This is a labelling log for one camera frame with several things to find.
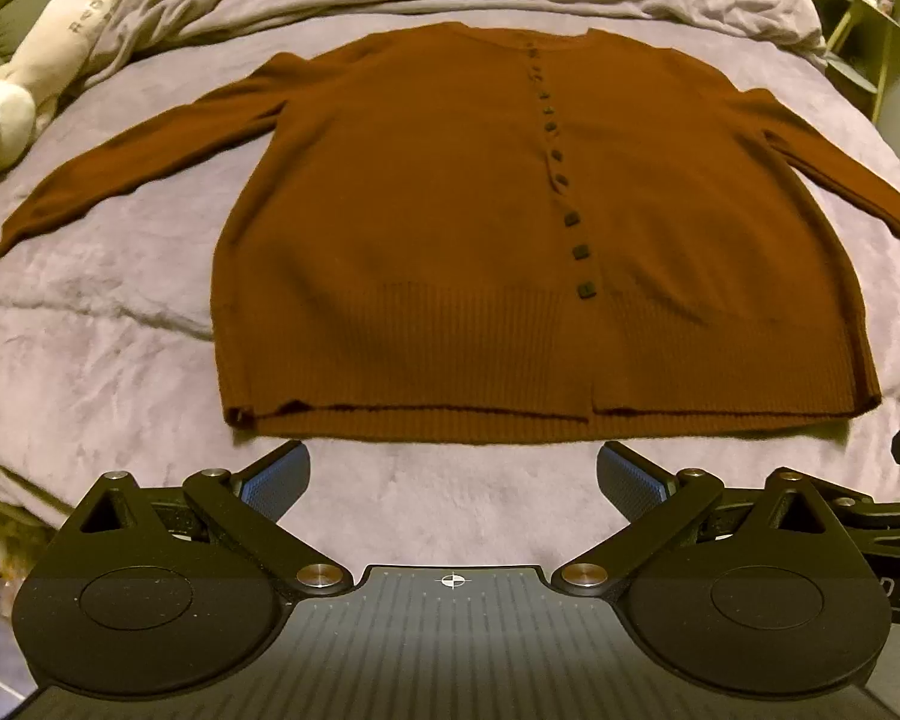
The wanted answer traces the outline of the yellow green side table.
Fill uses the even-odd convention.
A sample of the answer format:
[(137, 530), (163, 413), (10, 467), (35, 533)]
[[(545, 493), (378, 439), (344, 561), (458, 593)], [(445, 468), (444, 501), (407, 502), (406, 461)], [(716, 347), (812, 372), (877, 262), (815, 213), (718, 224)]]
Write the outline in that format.
[(845, 3), (844, 15), (826, 39), (827, 70), (877, 124), (891, 80), (894, 43), (900, 39), (900, 22), (894, 18), (898, 0)]

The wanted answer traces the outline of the lilac fleece bed sheet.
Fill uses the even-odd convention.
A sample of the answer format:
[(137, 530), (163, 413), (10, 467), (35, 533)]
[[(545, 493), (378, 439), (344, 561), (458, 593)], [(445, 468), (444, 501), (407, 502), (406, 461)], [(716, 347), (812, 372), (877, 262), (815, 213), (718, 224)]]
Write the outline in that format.
[[(410, 26), (406, 15), (338, 13), (136, 60), (79, 96), (0, 181), (0, 229), (59, 163), (248, 75), (276, 52), (310, 57)], [(208, 314), (215, 241), (261, 153), (261, 142), (247, 143), (0, 259), (1, 499), (59, 523), (109, 470), (172, 486), (271, 449), (271, 440), (234, 433), (222, 418)], [(818, 193), (818, 203), (859, 273), (880, 408), (804, 434), (645, 440), (640, 452), (672, 470), (702, 466), (741, 488), (790, 466), (900, 500), (889, 449), (900, 429), (900, 242), (832, 193)], [(310, 488), (284, 523), (353, 571), (552, 569), (621, 525), (596, 486), (590, 444), (313, 442), (310, 453)]]

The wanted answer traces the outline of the rust brown knit cardigan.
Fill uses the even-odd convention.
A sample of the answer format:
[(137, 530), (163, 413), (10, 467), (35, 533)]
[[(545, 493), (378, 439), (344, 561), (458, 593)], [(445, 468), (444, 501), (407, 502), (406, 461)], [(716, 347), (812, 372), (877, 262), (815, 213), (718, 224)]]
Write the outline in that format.
[(769, 91), (609, 32), (442, 23), (274, 55), (58, 167), (0, 254), (256, 137), (212, 262), (232, 427), (536, 444), (880, 403), (813, 188), (898, 239), (900, 193)]

